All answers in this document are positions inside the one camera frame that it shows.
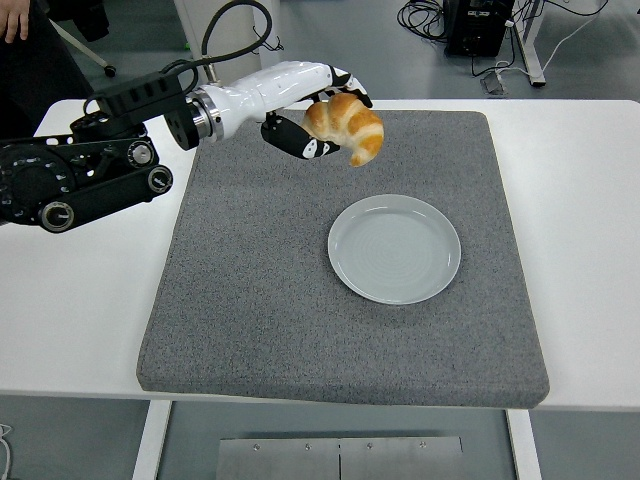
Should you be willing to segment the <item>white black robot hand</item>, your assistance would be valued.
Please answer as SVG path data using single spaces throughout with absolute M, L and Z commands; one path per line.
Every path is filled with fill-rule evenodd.
M 218 140 L 248 120 L 261 121 L 263 139 L 294 157 L 318 158 L 345 147 L 354 167 L 373 160 L 383 145 L 383 122 L 365 88 L 330 65 L 282 62 L 204 92 L 213 104 L 210 135 Z

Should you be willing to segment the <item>person's hand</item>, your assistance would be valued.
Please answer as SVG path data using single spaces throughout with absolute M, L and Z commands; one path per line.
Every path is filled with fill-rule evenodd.
M 29 0 L 0 0 L 1 39 L 7 44 L 28 38 L 30 5 Z

